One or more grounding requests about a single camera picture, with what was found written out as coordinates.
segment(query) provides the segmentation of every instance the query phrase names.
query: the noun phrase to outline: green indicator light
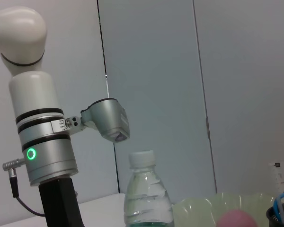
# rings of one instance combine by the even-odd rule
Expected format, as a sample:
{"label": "green indicator light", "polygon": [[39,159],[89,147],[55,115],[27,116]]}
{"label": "green indicator light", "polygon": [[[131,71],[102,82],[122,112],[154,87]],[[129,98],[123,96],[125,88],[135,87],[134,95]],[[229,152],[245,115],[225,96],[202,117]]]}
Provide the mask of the green indicator light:
{"label": "green indicator light", "polygon": [[27,158],[29,160],[33,160],[36,157],[36,150],[33,148],[30,148],[27,150]]}

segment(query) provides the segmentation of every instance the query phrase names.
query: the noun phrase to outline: black cable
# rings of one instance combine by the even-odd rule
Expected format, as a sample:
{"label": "black cable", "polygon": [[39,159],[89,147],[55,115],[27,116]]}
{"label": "black cable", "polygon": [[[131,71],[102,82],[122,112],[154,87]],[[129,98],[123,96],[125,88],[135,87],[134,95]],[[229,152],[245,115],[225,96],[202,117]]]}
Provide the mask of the black cable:
{"label": "black cable", "polygon": [[30,209],[19,197],[16,197],[16,199],[25,209],[27,209],[32,214],[35,214],[35,215],[40,216],[40,217],[45,217],[45,214],[40,214],[40,213],[37,213],[36,211],[33,211],[32,209]]}

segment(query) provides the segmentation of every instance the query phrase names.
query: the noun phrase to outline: white table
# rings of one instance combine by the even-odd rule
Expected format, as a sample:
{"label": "white table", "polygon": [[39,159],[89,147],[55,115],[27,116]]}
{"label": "white table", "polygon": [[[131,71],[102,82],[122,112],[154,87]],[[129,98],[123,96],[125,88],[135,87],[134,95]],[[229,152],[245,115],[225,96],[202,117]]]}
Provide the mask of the white table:
{"label": "white table", "polygon": [[[115,194],[79,205],[85,227],[125,227],[124,194]],[[47,227],[43,217],[33,217],[1,227]]]}

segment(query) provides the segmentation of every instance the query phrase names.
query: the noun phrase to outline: pink ball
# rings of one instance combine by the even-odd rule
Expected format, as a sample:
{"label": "pink ball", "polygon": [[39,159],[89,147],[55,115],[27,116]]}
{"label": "pink ball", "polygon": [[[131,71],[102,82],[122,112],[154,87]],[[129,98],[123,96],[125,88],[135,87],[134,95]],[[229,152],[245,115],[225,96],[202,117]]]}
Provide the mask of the pink ball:
{"label": "pink ball", "polygon": [[257,227],[257,224],[248,213],[232,210],[220,218],[216,227]]}

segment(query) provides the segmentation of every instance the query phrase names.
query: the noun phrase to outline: white wall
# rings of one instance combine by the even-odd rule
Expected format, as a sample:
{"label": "white wall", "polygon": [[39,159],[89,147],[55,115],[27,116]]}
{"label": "white wall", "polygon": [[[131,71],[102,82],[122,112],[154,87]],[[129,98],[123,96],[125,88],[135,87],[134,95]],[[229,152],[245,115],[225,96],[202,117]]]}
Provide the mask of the white wall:
{"label": "white wall", "polygon": [[215,193],[191,0],[99,1],[108,88],[131,138],[115,145],[121,192],[128,154],[154,149],[173,202]]}
{"label": "white wall", "polygon": [[[66,116],[80,115],[92,102],[107,97],[96,0],[0,0],[0,9],[27,6],[37,10],[48,25],[44,71],[56,84]],[[2,163],[22,156],[15,116],[9,97],[11,76],[0,60],[0,225],[31,217],[12,198]],[[86,129],[72,136],[79,174],[73,177],[79,202],[117,193],[112,143]],[[21,199],[43,212],[37,187],[30,187],[26,168],[18,172]]]}
{"label": "white wall", "polygon": [[273,193],[284,160],[284,1],[195,0],[219,192]]}

